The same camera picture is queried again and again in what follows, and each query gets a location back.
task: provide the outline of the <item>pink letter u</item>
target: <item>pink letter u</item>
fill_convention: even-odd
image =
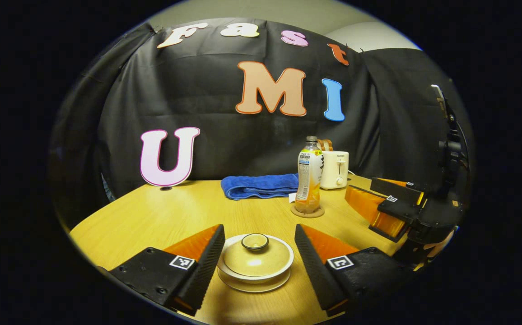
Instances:
[[[164,171],[158,166],[160,144],[167,137],[164,130],[152,130],[141,135],[143,151],[141,152],[141,175],[147,183],[155,186],[174,186],[182,183],[193,168],[193,143],[201,133],[198,128],[186,127],[175,131],[179,138],[177,166],[170,171]]]

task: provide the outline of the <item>white toaster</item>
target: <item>white toaster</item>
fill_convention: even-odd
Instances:
[[[325,190],[341,189],[347,186],[347,171],[350,153],[344,151],[324,151],[323,171],[319,187]]]

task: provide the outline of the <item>folded towel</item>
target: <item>folded towel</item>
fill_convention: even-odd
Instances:
[[[229,176],[221,181],[225,196],[238,201],[248,197],[288,197],[297,191],[299,176],[297,174],[267,176]]]

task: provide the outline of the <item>table surface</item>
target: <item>table surface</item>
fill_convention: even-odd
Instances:
[[[348,185],[369,189],[371,180],[350,175]],[[301,218],[285,197],[226,198],[220,181],[186,181],[168,191],[143,185],[95,212],[70,235],[94,265],[111,270],[146,247],[165,249],[201,230],[224,225],[225,238],[260,232],[287,242],[294,251],[291,277],[284,286],[246,293],[212,277],[203,306],[195,317],[207,324],[315,324],[330,319],[322,311],[295,244],[296,224],[306,224],[358,249],[378,247],[389,255],[398,243],[375,234],[345,201],[345,188],[321,190],[325,214]]]

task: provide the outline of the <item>orange juice bottle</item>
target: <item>orange juice bottle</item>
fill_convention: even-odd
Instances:
[[[323,170],[323,152],[317,147],[317,137],[307,136],[306,146],[298,157],[299,188],[295,196],[295,208],[303,214],[311,214],[319,208],[319,183]]]

